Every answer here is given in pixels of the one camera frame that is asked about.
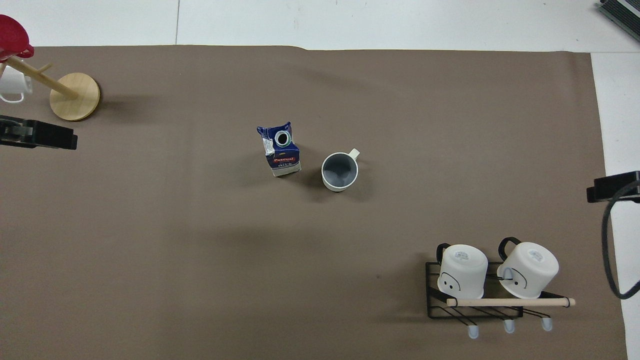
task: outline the black cable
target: black cable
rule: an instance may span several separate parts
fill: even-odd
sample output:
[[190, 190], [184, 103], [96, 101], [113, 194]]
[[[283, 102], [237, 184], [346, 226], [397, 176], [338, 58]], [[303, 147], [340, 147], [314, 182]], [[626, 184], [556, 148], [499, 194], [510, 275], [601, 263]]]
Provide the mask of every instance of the black cable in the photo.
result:
[[640, 291], [640, 280], [629, 289], [626, 293], [620, 293], [620, 290], [616, 286], [616, 283], [613, 281], [613, 274], [611, 273], [611, 264], [609, 262], [609, 242], [607, 241], [607, 227], [609, 226], [609, 217], [611, 216], [611, 209], [616, 204], [622, 196], [626, 195], [633, 188], [640, 186], [640, 180], [636, 180], [633, 183], [626, 184], [622, 189], [618, 190], [609, 203], [607, 204], [607, 208], [604, 209], [604, 215], [602, 215], [602, 260], [604, 262], [604, 272], [607, 275], [607, 280], [609, 281], [609, 287], [613, 294], [617, 296], [621, 300], [629, 299], [634, 296], [638, 291]]

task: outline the red object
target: red object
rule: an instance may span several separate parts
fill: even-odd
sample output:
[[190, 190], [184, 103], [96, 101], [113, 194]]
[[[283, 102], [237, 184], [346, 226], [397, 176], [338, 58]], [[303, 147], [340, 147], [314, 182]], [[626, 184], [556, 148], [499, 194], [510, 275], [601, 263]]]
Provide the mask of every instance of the red object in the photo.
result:
[[29, 45], [29, 35], [19, 22], [0, 15], [0, 63], [13, 55], [30, 58], [33, 56], [33, 46]]

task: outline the white mug on stand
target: white mug on stand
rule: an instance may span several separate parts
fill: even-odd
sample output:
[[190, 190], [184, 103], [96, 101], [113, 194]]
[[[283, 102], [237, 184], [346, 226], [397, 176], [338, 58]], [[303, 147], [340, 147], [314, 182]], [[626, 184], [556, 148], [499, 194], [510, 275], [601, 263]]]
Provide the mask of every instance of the white mug on stand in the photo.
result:
[[[504, 252], [508, 242], [516, 244], [509, 257]], [[521, 299], [540, 297], [542, 290], [559, 270], [558, 260], [551, 251], [536, 243], [521, 242], [513, 237], [504, 238], [498, 246], [498, 254], [504, 261], [497, 271], [502, 278], [500, 284]]]
[[438, 290], [457, 299], [480, 299], [489, 261], [484, 252], [464, 245], [441, 243], [436, 250], [440, 264]]
[[356, 159], [360, 151], [334, 152], [327, 156], [322, 163], [322, 181], [327, 189], [341, 192], [351, 186], [358, 177], [358, 163]]
[[[0, 76], [0, 99], [13, 104], [24, 101], [24, 95], [31, 93], [33, 93], [33, 88], [30, 77], [10, 66], [4, 68], [2, 76]], [[20, 99], [8, 100], [4, 98], [5, 94], [20, 94]]]

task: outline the black mug handle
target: black mug handle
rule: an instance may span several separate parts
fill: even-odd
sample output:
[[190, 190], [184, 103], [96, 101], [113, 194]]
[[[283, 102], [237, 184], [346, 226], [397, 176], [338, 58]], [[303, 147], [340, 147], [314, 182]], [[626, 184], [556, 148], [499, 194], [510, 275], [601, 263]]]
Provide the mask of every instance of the black mug handle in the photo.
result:
[[451, 245], [449, 245], [448, 243], [441, 243], [440, 245], [438, 245], [438, 249], [436, 250], [436, 259], [438, 261], [438, 264], [442, 265], [442, 253], [444, 252], [444, 249], [450, 246]]
[[504, 253], [504, 247], [507, 246], [508, 242], [512, 242], [516, 245], [518, 245], [519, 243], [521, 243], [522, 241], [514, 238], [513, 236], [510, 236], [508, 238], [504, 238], [502, 239], [502, 241], [500, 241], [500, 245], [498, 245], [498, 255], [500, 255], [500, 258], [505, 261], [507, 260], [507, 254]]

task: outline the round wooden base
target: round wooden base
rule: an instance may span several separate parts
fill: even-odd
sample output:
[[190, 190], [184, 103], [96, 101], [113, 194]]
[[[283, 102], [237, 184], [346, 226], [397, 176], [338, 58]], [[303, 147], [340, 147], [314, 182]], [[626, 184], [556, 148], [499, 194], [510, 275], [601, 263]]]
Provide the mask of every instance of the round wooden base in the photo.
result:
[[87, 74], [75, 72], [63, 76], [59, 82], [78, 93], [75, 99], [69, 99], [61, 93], [51, 90], [49, 104], [53, 112], [69, 121], [78, 121], [91, 115], [100, 102], [100, 88]]

